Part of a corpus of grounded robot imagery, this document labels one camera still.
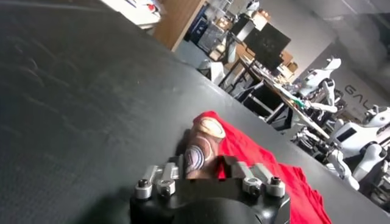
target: wooden panel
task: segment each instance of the wooden panel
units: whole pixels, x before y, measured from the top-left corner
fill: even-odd
[[[205,0],[164,0],[167,14],[157,25],[153,36],[175,51]]]

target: desk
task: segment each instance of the desk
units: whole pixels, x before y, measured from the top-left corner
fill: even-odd
[[[312,121],[306,114],[303,113],[303,111],[296,108],[296,106],[291,102],[291,95],[288,93],[283,87],[276,83],[274,81],[273,76],[268,74],[267,72],[261,70],[261,69],[255,69],[254,68],[255,61],[252,61],[251,63],[247,63],[244,58],[239,58],[237,62],[233,65],[231,70],[226,74],[226,76],[221,80],[219,83],[219,86],[222,86],[224,82],[228,79],[228,77],[231,75],[232,71],[238,66],[242,65],[244,69],[238,74],[238,77],[236,81],[231,85],[232,90],[235,88],[235,86],[238,84],[239,80],[244,77],[246,73],[249,73],[252,78],[262,80],[263,83],[273,90],[276,94],[280,96],[282,101],[284,102],[284,105],[281,105],[278,107],[269,117],[265,119],[265,121],[268,124],[271,124],[277,119],[277,117],[280,116],[280,114],[286,109],[290,108],[294,113],[298,115],[298,117],[303,121],[303,123],[313,129],[315,129],[324,139],[329,139],[329,135],[320,127],[318,126],[314,121]]]
[[[0,11],[0,223],[128,224],[129,189],[147,166],[175,154],[205,110],[300,166],[333,223],[389,223],[121,15],[9,4]]]

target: black monitor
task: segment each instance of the black monitor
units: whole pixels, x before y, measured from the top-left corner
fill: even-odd
[[[269,23],[262,30],[253,29],[244,40],[247,47],[255,53],[255,59],[270,71],[274,71],[283,62],[280,54],[290,41],[290,38]]]
[[[246,14],[241,14],[239,20],[230,29],[237,40],[244,41],[248,34],[255,28],[254,22]]]

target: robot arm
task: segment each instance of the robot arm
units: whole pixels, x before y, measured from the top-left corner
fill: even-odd
[[[340,150],[333,150],[328,155],[328,160],[333,164],[340,178],[351,185],[355,190],[358,190],[360,185],[359,182],[353,177],[351,170],[348,165],[343,161],[344,154]]]
[[[366,149],[363,159],[356,167],[352,176],[358,181],[362,180],[377,163],[385,158],[386,154],[386,150],[382,146],[379,144],[371,144]]]
[[[338,109],[335,106],[335,81],[332,79],[325,79],[322,82],[322,88],[325,90],[328,105],[306,101],[305,106],[315,110],[328,111],[331,113],[337,112]]]
[[[305,101],[305,107],[306,108],[312,108],[314,110],[322,110],[322,111],[328,111],[331,113],[337,112],[337,107],[335,106],[329,106],[322,103],[312,103],[310,101]]]
[[[333,79],[327,79],[322,82],[322,87],[327,95],[327,101],[330,106],[335,105],[335,81]]]

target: wooden desk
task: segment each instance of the wooden desk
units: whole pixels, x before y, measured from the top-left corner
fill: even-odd
[[[313,120],[311,120],[310,117],[308,117],[302,110],[296,108],[295,104],[293,103],[292,95],[285,90],[281,84],[278,84],[275,82],[275,78],[271,76],[268,72],[257,69],[255,67],[255,62],[252,61],[251,63],[246,63],[246,60],[242,57],[237,60],[237,62],[233,65],[232,69],[229,71],[229,73],[223,78],[223,80],[220,82],[219,86],[222,86],[224,82],[228,79],[228,77],[231,75],[232,71],[241,64],[243,66],[243,70],[238,74],[238,78],[236,81],[232,84],[233,88],[237,85],[239,80],[244,77],[246,73],[249,73],[252,78],[257,78],[258,80],[264,81],[264,84],[273,90],[277,95],[280,96],[283,103],[281,106],[279,106],[269,117],[265,119],[265,121],[268,124],[271,124],[275,121],[276,118],[278,118],[281,113],[286,109],[290,108],[294,113],[298,115],[298,117],[303,121],[303,123],[313,129],[315,129],[319,134],[322,135],[323,138],[329,139],[329,135],[322,129],[318,124],[316,124]]]

